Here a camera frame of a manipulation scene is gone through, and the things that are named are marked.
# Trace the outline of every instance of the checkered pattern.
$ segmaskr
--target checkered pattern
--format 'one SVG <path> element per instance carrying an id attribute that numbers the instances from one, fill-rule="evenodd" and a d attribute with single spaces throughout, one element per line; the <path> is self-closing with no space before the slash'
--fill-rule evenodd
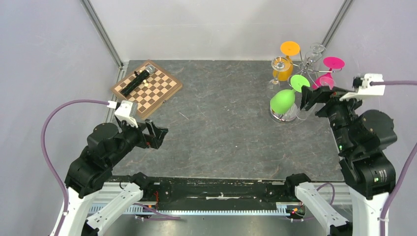
<path id="1" fill-rule="evenodd" d="M 138 115 L 142 118 L 147 117 L 156 107 L 159 107 L 156 103 L 163 103 L 164 100 L 168 99 L 167 96 L 170 93 L 175 93 L 182 84 L 175 79 L 172 75 L 164 73 L 154 63 L 144 63 L 142 66 L 135 70 L 139 73 L 139 70 L 144 70 L 147 65 L 155 66 L 155 72 L 147 78 L 148 86 L 142 83 L 135 88 L 126 98 L 124 98 L 120 91 L 126 87 L 134 78 L 135 74 L 126 76 L 121 83 L 119 82 L 113 87 L 115 95 L 122 99 L 133 101 L 138 103 Z"/>

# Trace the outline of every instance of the marble table surface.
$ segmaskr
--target marble table surface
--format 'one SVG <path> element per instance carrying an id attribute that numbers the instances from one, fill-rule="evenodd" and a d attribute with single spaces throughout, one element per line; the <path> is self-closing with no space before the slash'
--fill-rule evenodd
<path id="1" fill-rule="evenodd" d="M 127 73 L 144 61 L 129 62 Z M 270 61 L 156 60 L 183 88 L 150 117 L 162 147 L 135 148 L 114 175 L 343 180 L 328 120 L 282 124 L 269 116 Z"/>

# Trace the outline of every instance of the white wall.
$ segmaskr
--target white wall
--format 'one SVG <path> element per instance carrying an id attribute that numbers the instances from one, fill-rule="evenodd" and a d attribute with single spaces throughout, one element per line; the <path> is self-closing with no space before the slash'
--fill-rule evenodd
<path id="1" fill-rule="evenodd" d="M 341 57 L 346 66 L 333 76 L 339 87 L 351 88 L 357 73 L 381 73 L 384 80 L 417 80 L 416 1 L 357 0 L 328 46 L 327 56 Z M 365 100 L 361 111 L 378 109 L 394 119 L 398 141 L 385 151 L 397 178 L 411 149 L 417 142 L 417 88 L 386 87 L 385 95 Z M 389 212 L 389 235 L 417 235 L 413 204 L 417 160 L 411 164 L 403 187 Z"/>
<path id="2" fill-rule="evenodd" d="M 66 101 L 111 99 L 118 69 L 79 0 L 1 1 L 0 32 L 0 235 L 46 236 L 62 195 L 42 156 L 42 124 Z M 46 147 L 61 177 L 106 113 L 76 104 L 53 118 Z"/>
<path id="3" fill-rule="evenodd" d="M 260 59 L 321 42 L 343 0 L 91 0 L 117 52 L 133 59 Z"/>

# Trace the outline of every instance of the white arm segment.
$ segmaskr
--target white arm segment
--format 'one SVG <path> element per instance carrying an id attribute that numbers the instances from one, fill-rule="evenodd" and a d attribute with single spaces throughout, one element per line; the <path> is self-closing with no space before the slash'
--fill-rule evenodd
<path id="1" fill-rule="evenodd" d="M 296 186 L 296 197 L 302 201 L 313 213 L 314 217 L 324 228 L 326 235 L 330 234 L 330 226 L 336 227 L 346 225 L 345 217 L 337 213 L 328 202 L 326 202 L 312 183 L 304 182 Z"/>
<path id="2" fill-rule="evenodd" d="M 353 208 L 353 236 L 379 236 L 381 233 L 379 217 L 388 193 L 374 195 L 372 200 L 368 200 L 351 187 L 349 192 Z M 385 232 L 388 235 L 388 222 L 385 223 Z"/>
<path id="3" fill-rule="evenodd" d="M 98 228 L 98 236 L 103 236 L 108 228 L 123 214 L 123 212 L 132 204 L 139 201 L 142 197 L 143 191 L 140 187 L 135 183 L 129 183 L 102 210 L 87 218 L 87 224 L 93 229 Z"/>
<path id="4" fill-rule="evenodd" d="M 81 235 L 87 214 L 97 195 L 98 191 L 80 199 L 78 197 L 78 193 L 74 189 L 68 188 L 68 214 L 65 217 L 64 223 L 62 224 L 59 236 Z M 58 223 L 62 217 L 63 207 L 64 205 L 62 204 L 60 214 L 50 236 L 55 236 L 55 230 L 57 229 Z"/>

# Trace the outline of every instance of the chessboard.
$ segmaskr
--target chessboard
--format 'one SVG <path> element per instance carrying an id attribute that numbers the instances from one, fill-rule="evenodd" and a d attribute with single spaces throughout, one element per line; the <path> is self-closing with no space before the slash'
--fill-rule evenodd
<path id="1" fill-rule="evenodd" d="M 135 71 L 139 73 L 147 65 L 155 67 L 155 72 L 146 79 L 147 86 L 145 83 L 141 83 L 127 97 L 124 97 L 120 91 L 135 78 Z M 180 88 L 182 88 L 182 83 L 179 80 L 153 61 L 147 60 L 115 84 L 112 87 L 112 92 L 120 100 L 138 103 L 137 114 L 140 118 L 146 119 Z"/>

